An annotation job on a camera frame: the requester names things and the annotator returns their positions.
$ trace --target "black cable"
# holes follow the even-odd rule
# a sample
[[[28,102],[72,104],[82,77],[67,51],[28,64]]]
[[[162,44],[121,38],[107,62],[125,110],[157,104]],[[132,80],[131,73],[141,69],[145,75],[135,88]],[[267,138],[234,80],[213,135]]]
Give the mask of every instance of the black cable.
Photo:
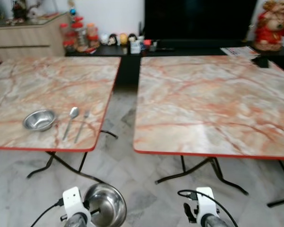
[[[206,195],[206,194],[204,194],[204,193],[202,193],[202,192],[198,192],[198,191],[190,190],[190,189],[180,190],[180,191],[177,192],[177,194],[178,194],[179,196],[183,196],[183,197],[186,197],[186,198],[190,198],[190,195],[183,195],[183,194],[181,194],[181,192],[193,192],[193,193],[197,193],[197,194],[200,194],[200,195],[203,195],[203,196],[209,198],[211,201],[214,201],[214,202],[215,202],[219,207],[221,207],[222,210],[228,215],[228,217],[229,217],[229,218],[231,219],[231,221],[233,222],[234,226],[235,226],[235,227],[238,227],[236,221],[233,219],[233,217],[231,216],[231,214],[226,210],[226,208],[223,207],[222,204],[220,204],[218,201],[216,201],[216,200],[213,199],[212,197],[210,197],[210,196],[208,196],[208,195]]]
[[[54,205],[50,206],[49,208],[47,208],[42,214],[40,214],[40,216],[36,219],[36,221],[34,221],[34,223],[30,226],[30,227],[33,227],[35,226],[35,224],[38,222],[38,220],[47,212],[49,211],[50,209],[56,207],[56,206],[63,206],[64,205],[64,202],[63,202],[63,198],[59,199],[58,202],[56,202]]]

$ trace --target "marble floor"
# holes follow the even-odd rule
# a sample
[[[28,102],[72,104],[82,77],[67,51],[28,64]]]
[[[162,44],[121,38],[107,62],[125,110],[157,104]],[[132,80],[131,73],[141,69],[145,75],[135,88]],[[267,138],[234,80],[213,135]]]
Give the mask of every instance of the marble floor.
[[[200,186],[212,188],[214,197],[223,204],[240,227],[284,227],[284,205],[268,208],[267,202],[284,198],[284,174],[278,162],[270,160],[219,158],[225,179],[239,184],[249,192],[221,183],[210,165],[191,175],[158,185],[154,181],[180,173],[179,157],[137,154],[133,151],[133,123],[136,88],[116,88],[111,98],[103,129],[119,135],[119,139],[101,134],[97,148],[87,156],[83,172],[115,186],[127,203],[127,218],[123,227],[197,227],[188,223],[181,189]],[[79,166],[83,154],[59,153],[72,166]],[[43,152],[0,151],[0,227],[27,227],[46,208],[73,186],[81,193],[95,182],[73,174],[53,161],[45,172],[26,176],[45,166],[48,155]],[[187,167],[202,157],[186,157]],[[63,207],[55,207],[44,215],[36,227],[63,227],[59,218]],[[220,216],[230,224],[227,216]]]

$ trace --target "black screen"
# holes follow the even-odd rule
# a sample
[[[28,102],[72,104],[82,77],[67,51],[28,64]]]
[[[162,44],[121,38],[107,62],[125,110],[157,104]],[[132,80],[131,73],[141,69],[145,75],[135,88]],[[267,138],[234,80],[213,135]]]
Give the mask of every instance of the black screen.
[[[243,39],[257,0],[145,0],[148,39]]]

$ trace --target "fork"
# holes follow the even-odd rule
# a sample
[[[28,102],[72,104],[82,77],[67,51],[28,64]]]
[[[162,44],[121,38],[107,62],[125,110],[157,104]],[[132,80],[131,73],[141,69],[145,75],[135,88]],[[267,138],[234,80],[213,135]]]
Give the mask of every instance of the fork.
[[[79,132],[76,136],[76,139],[75,139],[75,143],[77,143],[78,139],[79,139],[79,136],[80,136],[80,133],[81,133],[81,130],[83,128],[83,125],[85,123],[85,119],[89,117],[89,110],[86,110],[85,113],[84,113],[84,118],[83,118],[83,121],[81,123],[81,126],[80,126],[80,129],[79,129]]]

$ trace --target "stainless steel bowl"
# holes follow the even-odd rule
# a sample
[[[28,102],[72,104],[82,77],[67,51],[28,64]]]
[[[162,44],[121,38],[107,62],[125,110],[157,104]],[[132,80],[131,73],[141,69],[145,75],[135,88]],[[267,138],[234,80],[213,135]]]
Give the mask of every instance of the stainless steel bowl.
[[[23,121],[23,126],[32,131],[45,131],[51,128],[56,120],[56,114],[52,110],[38,110],[31,113]]]
[[[100,208],[100,213],[91,217],[96,227],[120,227],[126,218],[126,203],[120,192],[105,183],[91,186],[84,195],[89,202],[89,211]]]

